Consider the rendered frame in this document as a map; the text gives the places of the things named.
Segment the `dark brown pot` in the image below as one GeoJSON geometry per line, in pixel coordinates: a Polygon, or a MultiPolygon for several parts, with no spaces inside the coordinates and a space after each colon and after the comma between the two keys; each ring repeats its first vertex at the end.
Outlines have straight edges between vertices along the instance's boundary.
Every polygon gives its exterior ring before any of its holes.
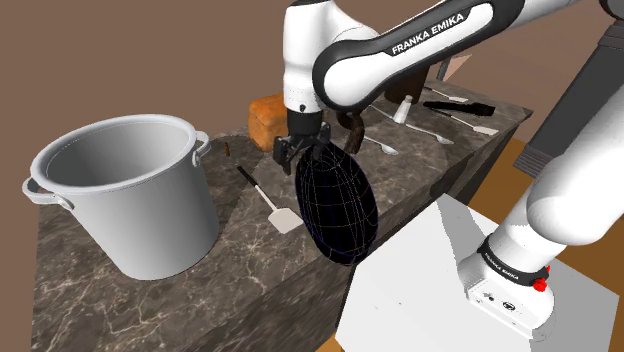
{"type": "Polygon", "coordinates": [[[417,103],[423,91],[428,72],[429,67],[426,66],[424,69],[405,77],[384,92],[385,99],[394,104],[400,104],[409,95],[412,97],[412,102],[417,103]]]}

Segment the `white salt shaker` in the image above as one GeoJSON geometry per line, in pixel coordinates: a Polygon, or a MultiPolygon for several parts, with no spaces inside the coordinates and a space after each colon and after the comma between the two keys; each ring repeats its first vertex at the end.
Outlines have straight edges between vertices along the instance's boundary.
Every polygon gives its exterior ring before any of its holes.
{"type": "Polygon", "coordinates": [[[410,107],[412,105],[413,97],[411,95],[406,95],[403,101],[400,103],[397,108],[395,114],[393,115],[393,121],[397,124],[404,124],[407,115],[409,113],[410,107]]]}

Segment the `black plate with grid lines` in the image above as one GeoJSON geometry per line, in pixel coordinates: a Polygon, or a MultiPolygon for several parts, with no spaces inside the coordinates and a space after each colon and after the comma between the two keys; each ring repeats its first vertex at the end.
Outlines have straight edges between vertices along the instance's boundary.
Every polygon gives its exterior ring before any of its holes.
{"type": "Polygon", "coordinates": [[[378,234],[372,186],[356,160],[333,143],[320,157],[308,148],[297,163],[295,190],[303,222],[320,252],[352,266],[368,255],[378,234]]]}

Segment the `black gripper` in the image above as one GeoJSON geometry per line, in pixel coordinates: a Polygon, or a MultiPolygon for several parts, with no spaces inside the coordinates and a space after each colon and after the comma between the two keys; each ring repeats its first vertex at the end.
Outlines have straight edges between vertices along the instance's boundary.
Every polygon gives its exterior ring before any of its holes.
{"type": "Polygon", "coordinates": [[[289,136],[277,136],[273,142],[273,160],[282,167],[286,175],[291,174],[291,162],[298,153],[293,143],[306,137],[312,139],[312,157],[319,160],[325,146],[331,139],[331,126],[322,123],[323,111],[302,113],[287,110],[287,127],[289,136]]]}

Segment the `dark brown curved object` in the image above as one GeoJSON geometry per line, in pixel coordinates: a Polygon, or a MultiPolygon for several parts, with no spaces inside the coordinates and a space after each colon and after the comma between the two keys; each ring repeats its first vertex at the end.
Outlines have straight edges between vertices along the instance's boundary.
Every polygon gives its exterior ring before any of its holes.
{"type": "Polygon", "coordinates": [[[365,126],[361,117],[361,111],[352,113],[337,112],[337,122],[350,131],[344,146],[348,154],[357,154],[365,136],[365,126]]]}

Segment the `black knife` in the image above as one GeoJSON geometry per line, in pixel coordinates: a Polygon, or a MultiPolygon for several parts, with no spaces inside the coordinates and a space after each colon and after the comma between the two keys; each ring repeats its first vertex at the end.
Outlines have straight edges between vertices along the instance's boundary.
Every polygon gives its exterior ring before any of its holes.
{"type": "Polygon", "coordinates": [[[456,102],[443,102],[443,101],[425,101],[424,107],[436,110],[455,111],[476,116],[490,117],[495,112],[495,107],[478,102],[472,103],[456,103],[456,102]]]}

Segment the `dark-handled white spatula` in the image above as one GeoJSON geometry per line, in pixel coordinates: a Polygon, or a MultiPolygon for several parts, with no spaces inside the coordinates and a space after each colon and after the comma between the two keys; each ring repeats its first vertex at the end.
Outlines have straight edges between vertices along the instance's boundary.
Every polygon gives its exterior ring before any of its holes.
{"type": "Polygon", "coordinates": [[[496,135],[499,132],[498,130],[492,129],[492,128],[489,128],[489,127],[480,126],[480,125],[472,125],[472,124],[470,124],[470,123],[468,123],[468,122],[466,122],[466,121],[464,121],[462,119],[459,119],[458,117],[455,117],[454,115],[452,115],[450,113],[446,113],[446,112],[443,112],[443,111],[438,110],[438,109],[433,109],[433,108],[429,108],[429,109],[431,111],[433,111],[433,112],[439,113],[439,114],[441,114],[441,115],[443,115],[445,117],[448,117],[448,118],[451,118],[451,119],[453,119],[453,120],[455,120],[457,122],[460,122],[460,123],[470,127],[473,131],[481,133],[481,134],[493,136],[493,135],[496,135]]]}

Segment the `silver butter knife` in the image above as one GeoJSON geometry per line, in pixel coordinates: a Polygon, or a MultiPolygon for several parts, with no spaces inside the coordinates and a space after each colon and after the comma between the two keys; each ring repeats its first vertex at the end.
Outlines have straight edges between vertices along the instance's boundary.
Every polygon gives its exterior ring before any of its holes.
{"type": "Polygon", "coordinates": [[[468,98],[458,97],[458,96],[452,96],[452,95],[447,95],[447,94],[445,94],[445,93],[443,93],[443,92],[441,92],[441,91],[439,91],[439,90],[436,90],[436,89],[431,88],[431,87],[428,87],[428,86],[424,86],[423,88],[424,88],[425,90],[427,90],[427,91],[434,92],[434,93],[436,93],[436,94],[438,94],[438,95],[440,95],[440,96],[442,96],[442,97],[444,97],[444,98],[446,98],[446,99],[448,99],[448,100],[450,100],[450,101],[453,101],[453,102],[458,102],[458,103],[466,103],[466,102],[468,102],[468,101],[469,101],[469,99],[468,99],[468,98]]]}

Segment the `orange bread loaf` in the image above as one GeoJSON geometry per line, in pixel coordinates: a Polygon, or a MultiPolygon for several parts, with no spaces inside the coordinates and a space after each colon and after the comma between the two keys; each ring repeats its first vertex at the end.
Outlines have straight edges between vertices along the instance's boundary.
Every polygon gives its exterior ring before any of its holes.
{"type": "Polygon", "coordinates": [[[282,92],[249,104],[248,136],[261,151],[271,152],[274,139],[287,135],[287,109],[282,92]]]}

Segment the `large grey stock pot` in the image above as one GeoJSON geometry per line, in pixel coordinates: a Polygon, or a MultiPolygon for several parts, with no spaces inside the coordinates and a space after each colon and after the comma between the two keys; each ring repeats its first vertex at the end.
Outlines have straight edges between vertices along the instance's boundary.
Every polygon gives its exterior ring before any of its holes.
{"type": "Polygon", "coordinates": [[[102,120],[32,161],[23,193],[68,210],[126,276],[158,280],[201,261],[219,233],[202,157],[209,136],[169,115],[102,120]]]}

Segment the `long silver spoon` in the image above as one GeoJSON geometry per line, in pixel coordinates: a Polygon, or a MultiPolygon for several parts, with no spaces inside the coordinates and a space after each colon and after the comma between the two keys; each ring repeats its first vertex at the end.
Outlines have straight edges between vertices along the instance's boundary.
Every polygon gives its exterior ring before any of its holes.
{"type": "MultiPolygon", "coordinates": [[[[384,116],[386,116],[386,117],[388,117],[390,119],[393,119],[393,117],[390,114],[388,114],[388,113],[384,112],[383,110],[375,107],[374,105],[369,105],[369,107],[373,108],[374,110],[376,110],[377,112],[381,113],[382,115],[384,115],[384,116]]],[[[413,126],[413,125],[410,125],[410,124],[407,124],[407,123],[403,123],[402,125],[404,125],[405,127],[410,128],[412,130],[415,130],[415,131],[422,132],[422,133],[428,134],[430,136],[433,136],[441,144],[445,144],[445,145],[452,145],[452,144],[454,144],[454,142],[452,140],[449,140],[449,139],[447,139],[447,138],[445,138],[445,137],[443,137],[443,136],[441,136],[439,134],[436,134],[434,132],[427,131],[427,130],[424,130],[422,128],[419,128],[419,127],[416,127],[416,126],[413,126]]]]}

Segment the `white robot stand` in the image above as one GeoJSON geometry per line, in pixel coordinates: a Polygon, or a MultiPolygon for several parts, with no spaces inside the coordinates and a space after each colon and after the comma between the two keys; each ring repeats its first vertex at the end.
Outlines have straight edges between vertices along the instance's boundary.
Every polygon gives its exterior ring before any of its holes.
{"type": "Polygon", "coordinates": [[[555,307],[528,340],[471,304],[457,275],[497,225],[443,195],[356,268],[335,335],[344,352],[608,352],[619,297],[553,260],[555,307]]]}

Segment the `black-handled white spatula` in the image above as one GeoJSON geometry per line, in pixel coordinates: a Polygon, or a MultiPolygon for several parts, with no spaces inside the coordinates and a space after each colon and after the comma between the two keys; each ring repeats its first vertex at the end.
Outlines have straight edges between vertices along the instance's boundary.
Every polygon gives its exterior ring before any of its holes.
{"type": "Polygon", "coordinates": [[[237,170],[248,183],[256,189],[271,208],[268,220],[281,234],[286,234],[303,224],[303,220],[292,209],[288,207],[278,207],[262,190],[258,182],[242,166],[237,166],[237,170]]]}

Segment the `small silver spoon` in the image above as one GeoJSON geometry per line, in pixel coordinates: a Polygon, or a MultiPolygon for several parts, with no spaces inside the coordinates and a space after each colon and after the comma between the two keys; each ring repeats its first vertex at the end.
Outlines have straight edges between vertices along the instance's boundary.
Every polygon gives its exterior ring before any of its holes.
{"type": "Polygon", "coordinates": [[[396,149],[392,148],[392,147],[391,147],[391,146],[389,146],[389,145],[386,145],[386,144],[384,144],[384,143],[382,143],[382,142],[379,142],[379,141],[377,141],[377,140],[374,140],[374,139],[372,139],[372,138],[370,138],[370,137],[368,137],[368,136],[364,136],[364,139],[365,139],[366,141],[369,141],[369,142],[372,142],[372,143],[375,143],[375,144],[379,145],[379,146],[380,146],[380,148],[381,148],[381,150],[382,150],[385,154],[388,154],[388,155],[398,155],[398,154],[399,154],[399,152],[398,152],[396,149]]]}

